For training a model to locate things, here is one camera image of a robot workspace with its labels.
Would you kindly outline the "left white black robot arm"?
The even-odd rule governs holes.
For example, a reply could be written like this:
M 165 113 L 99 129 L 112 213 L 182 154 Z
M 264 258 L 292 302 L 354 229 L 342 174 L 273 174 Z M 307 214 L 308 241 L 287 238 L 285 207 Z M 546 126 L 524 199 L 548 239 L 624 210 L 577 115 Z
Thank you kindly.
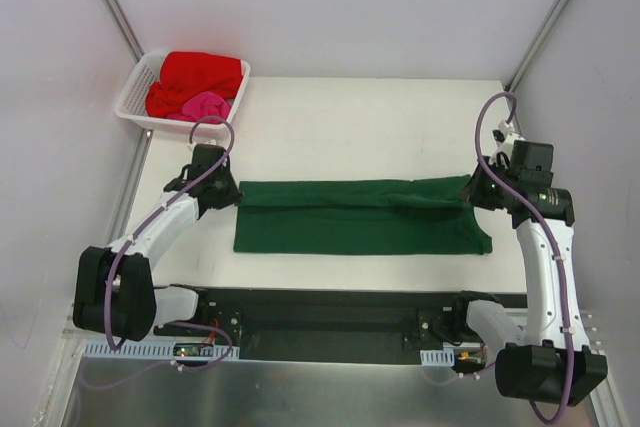
M 192 336 L 205 333 L 212 313 L 192 287 L 156 287 L 152 271 L 172 244 L 209 210 L 238 203 L 229 152 L 197 144 L 191 162 L 172 179 L 132 233 L 106 247 L 90 246 L 79 258 L 73 301 L 75 327 L 143 340 L 156 326 L 177 321 Z

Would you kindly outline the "white plastic basket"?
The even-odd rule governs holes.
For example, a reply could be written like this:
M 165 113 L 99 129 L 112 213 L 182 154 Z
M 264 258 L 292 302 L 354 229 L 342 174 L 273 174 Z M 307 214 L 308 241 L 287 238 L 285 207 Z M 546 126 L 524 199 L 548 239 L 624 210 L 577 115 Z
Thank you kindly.
M 114 113 L 121 119 L 134 122 L 147 130 L 156 130 L 175 134 L 188 134 L 194 122 L 182 120 L 170 120 L 166 118 L 152 117 L 146 109 L 146 97 L 154 82 L 160 81 L 161 68 L 167 56 L 172 53 L 167 50 L 152 51 L 144 54 L 129 75 L 125 86 L 114 106 Z M 241 65 L 241 82 L 238 93 L 230 97 L 230 113 L 227 121 L 231 123 L 237 113 L 244 93 L 249 83 L 251 66 L 245 60 L 239 60 Z M 200 137 L 225 136 L 224 125 L 205 123 L 197 129 Z

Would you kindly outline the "green t shirt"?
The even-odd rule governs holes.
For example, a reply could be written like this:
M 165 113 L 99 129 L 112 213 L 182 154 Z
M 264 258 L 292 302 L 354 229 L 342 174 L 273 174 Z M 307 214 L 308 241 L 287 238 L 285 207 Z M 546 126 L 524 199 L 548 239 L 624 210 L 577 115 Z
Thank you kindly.
M 238 253 L 486 255 L 491 237 L 460 190 L 467 176 L 421 180 L 244 181 Z

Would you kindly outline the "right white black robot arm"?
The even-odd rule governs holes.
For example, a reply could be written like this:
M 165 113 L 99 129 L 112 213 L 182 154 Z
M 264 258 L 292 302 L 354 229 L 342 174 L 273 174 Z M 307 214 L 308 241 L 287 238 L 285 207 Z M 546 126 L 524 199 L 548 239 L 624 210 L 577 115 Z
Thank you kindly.
M 462 198 L 504 210 L 521 248 L 527 320 L 519 327 L 493 294 L 462 291 L 449 328 L 463 342 L 477 336 L 495 357 L 499 393 L 530 403 L 573 407 L 607 376 L 581 320 L 572 266 L 575 213 L 566 189 L 552 185 L 554 148 L 521 138 L 502 140 L 481 157 Z

